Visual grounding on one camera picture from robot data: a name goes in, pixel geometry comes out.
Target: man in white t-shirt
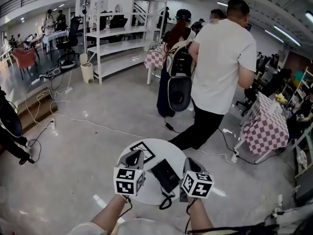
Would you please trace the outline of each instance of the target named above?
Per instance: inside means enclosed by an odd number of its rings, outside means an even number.
[[[199,149],[219,128],[237,84],[248,89],[256,71],[256,43],[245,27],[249,6],[230,0],[227,19],[205,25],[189,48],[197,67],[191,97],[195,122],[169,142],[179,149]]]

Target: black electronic device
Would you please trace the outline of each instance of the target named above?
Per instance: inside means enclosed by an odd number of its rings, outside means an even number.
[[[163,159],[160,163],[151,168],[151,172],[167,193],[170,193],[179,185],[180,178],[166,159]]]

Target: white round table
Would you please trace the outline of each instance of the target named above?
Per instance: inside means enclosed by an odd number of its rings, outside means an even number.
[[[179,148],[168,141],[161,139],[142,139],[129,145],[122,152],[118,161],[122,156],[131,151],[131,147],[134,147],[140,142],[144,142],[145,145],[155,154],[155,157],[143,165],[143,169],[146,172],[146,180],[144,185],[140,188],[138,195],[133,197],[133,199],[143,204],[158,206],[162,203],[165,197],[162,195],[160,182],[151,172],[148,172],[148,170],[161,162],[163,159],[166,159],[166,161],[173,168],[174,172],[180,179],[182,179],[182,170],[186,156]],[[179,198],[179,186],[173,190],[173,193],[175,194],[175,197],[172,198],[172,200]]]

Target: black cap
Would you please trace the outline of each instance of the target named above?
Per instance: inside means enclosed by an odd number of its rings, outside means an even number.
[[[190,21],[191,20],[191,13],[189,10],[180,9],[176,13],[176,19]]]

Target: trash bin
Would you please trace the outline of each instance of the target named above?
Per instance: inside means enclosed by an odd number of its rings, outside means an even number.
[[[82,69],[83,79],[86,84],[93,82],[93,65],[92,63],[88,63],[87,60],[86,53],[80,55],[80,68]]]

